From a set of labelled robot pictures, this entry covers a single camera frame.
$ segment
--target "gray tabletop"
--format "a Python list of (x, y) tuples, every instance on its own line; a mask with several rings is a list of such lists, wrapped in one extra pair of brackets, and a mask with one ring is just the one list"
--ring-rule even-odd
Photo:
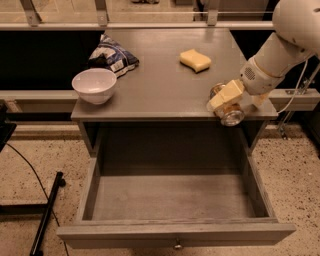
[[(118, 78), (116, 92), (105, 104), (78, 99), (73, 120), (218, 120), (207, 109), (210, 89), (238, 79), (246, 61), (227, 29), (108, 29), (105, 33), (132, 52), (140, 65)], [(181, 64), (180, 53), (190, 49), (210, 57), (211, 67), (196, 74)], [(269, 100), (257, 109), (245, 95), (241, 105), (247, 120), (277, 116)]]

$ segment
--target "black cable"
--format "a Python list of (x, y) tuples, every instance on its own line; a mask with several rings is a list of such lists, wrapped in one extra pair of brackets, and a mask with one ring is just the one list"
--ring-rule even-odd
[[(38, 182), (39, 182), (39, 184), (40, 184), (40, 187), (41, 187), (44, 195), (46, 196), (47, 200), (49, 200), (49, 197), (48, 197), (48, 195), (47, 195), (47, 193), (46, 193), (46, 191), (45, 191), (45, 189), (44, 189), (44, 186), (43, 186), (43, 184), (42, 184), (42, 182), (41, 182), (41, 180), (40, 180), (40, 178), (39, 178), (36, 170), (35, 170), (34, 167), (32, 166), (32, 164), (31, 164), (15, 147), (11, 146), (9, 143), (6, 143), (6, 145), (9, 146), (11, 149), (13, 149), (13, 150), (30, 166), (30, 168), (32, 169), (34, 175), (36, 175), (36, 177), (37, 177), (37, 180), (38, 180)], [(54, 213), (53, 209), (52, 209), (51, 212), (52, 212), (52, 215), (54, 216), (54, 219), (55, 219), (55, 221), (56, 221), (56, 223), (57, 223), (57, 226), (60, 227), (59, 220), (58, 220), (56, 214)], [(66, 251), (67, 256), (69, 256), (69, 251), (68, 251), (66, 242), (63, 241), (63, 245), (64, 245), (64, 249), (65, 249), (65, 251)]]

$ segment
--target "black pole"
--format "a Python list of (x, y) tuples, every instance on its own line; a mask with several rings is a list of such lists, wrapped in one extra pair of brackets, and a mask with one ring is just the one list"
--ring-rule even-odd
[(48, 198), (47, 207), (45, 208), (44, 213), (42, 215), (41, 222), (37, 231), (37, 235), (34, 239), (34, 242), (31, 248), (30, 256), (43, 255), (42, 251), (40, 251), (40, 247), (44, 237), (44, 233), (50, 219), (50, 214), (52, 212), (53, 204), (56, 199), (58, 189), (60, 186), (63, 186), (65, 184), (65, 181), (62, 179), (62, 175), (63, 175), (62, 172), (57, 172), (56, 174), (56, 178), (54, 180), (51, 193)]

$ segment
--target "desk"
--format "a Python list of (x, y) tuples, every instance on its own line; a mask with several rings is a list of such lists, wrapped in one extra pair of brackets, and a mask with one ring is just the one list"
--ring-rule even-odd
[[(295, 228), (278, 223), (251, 153), (277, 114), (242, 101), (245, 120), (222, 127), (207, 110), (218, 82), (245, 59), (226, 29), (111, 29), (140, 66), (114, 96), (81, 99), (77, 121), (91, 155), (76, 223), (58, 235), (74, 248), (266, 245)], [(212, 59), (199, 74), (179, 62), (195, 48)]]

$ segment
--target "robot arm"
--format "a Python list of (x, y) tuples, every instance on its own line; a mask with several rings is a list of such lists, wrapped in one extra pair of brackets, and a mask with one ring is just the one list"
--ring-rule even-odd
[(272, 33), (256, 55), (210, 100), (215, 113), (241, 100), (241, 94), (266, 98), (296, 65), (320, 56), (320, 0), (280, 0), (273, 13)]

